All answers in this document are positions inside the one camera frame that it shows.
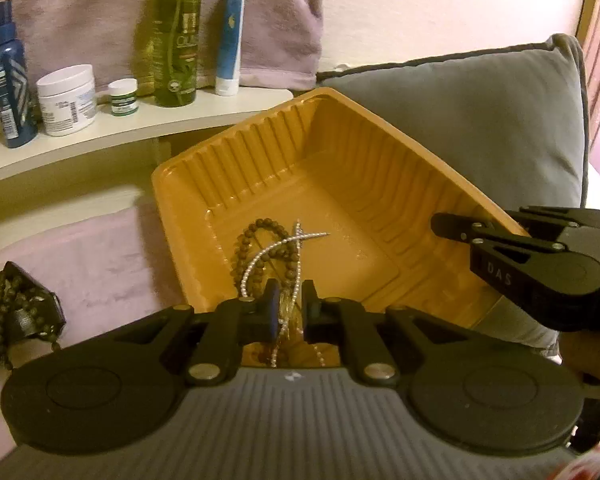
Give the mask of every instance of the pink towel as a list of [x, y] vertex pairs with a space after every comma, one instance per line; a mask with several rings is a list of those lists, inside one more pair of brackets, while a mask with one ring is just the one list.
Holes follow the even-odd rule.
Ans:
[[[96, 86], [149, 77], [152, 0], [13, 0], [29, 78], [91, 63]], [[202, 0], [198, 86], [214, 83], [224, 0]], [[320, 57], [322, 0], [246, 0], [240, 83], [309, 89]]]
[[[0, 270], [7, 260], [58, 295], [67, 320], [62, 346], [184, 301], [155, 205], [51, 229], [1, 250]], [[49, 351], [30, 340], [10, 357], [17, 367]], [[8, 376], [0, 368], [0, 390]], [[0, 412], [0, 459], [14, 446]]]

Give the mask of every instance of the metal screw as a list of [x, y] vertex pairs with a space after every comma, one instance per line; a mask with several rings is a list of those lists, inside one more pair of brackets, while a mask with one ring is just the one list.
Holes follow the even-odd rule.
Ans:
[[395, 375], [395, 368], [387, 363], [371, 363], [365, 366], [365, 375], [377, 381], [387, 380]]
[[212, 363], [198, 363], [189, 368], [189, 375], [200, 381], [210, 381], [220, 375], [220, 367]]

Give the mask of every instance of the white lid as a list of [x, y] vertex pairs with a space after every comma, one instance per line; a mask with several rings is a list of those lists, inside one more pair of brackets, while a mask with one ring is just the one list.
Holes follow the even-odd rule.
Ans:
[[68, 92], [88, 82], [93, 83], [93, 66], [74, 65], [41, 77], [36, 86], [39, 97], [49, 97]]
[[231, 97], [238, 93], [240, 82], [237, 79], [224, 79], [216, 76], [216, 94], [222, 97]]
[[138, 80], [128, 77], [109, 83], [109, 95], [127, 95], [138, 90]]

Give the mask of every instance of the gray pillow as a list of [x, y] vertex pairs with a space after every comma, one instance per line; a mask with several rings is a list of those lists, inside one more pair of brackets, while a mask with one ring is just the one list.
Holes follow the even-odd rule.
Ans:
[[587, 93], [582, 51], [571, 36], [318, 77], [504, 209], [584, 206]]

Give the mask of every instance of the green bottle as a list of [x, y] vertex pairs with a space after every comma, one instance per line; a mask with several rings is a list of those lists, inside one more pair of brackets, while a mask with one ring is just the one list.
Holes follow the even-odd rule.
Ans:
[[176, 107], [196, 98], [200, 0], [156, 0], [152, 72], [155, 102]]

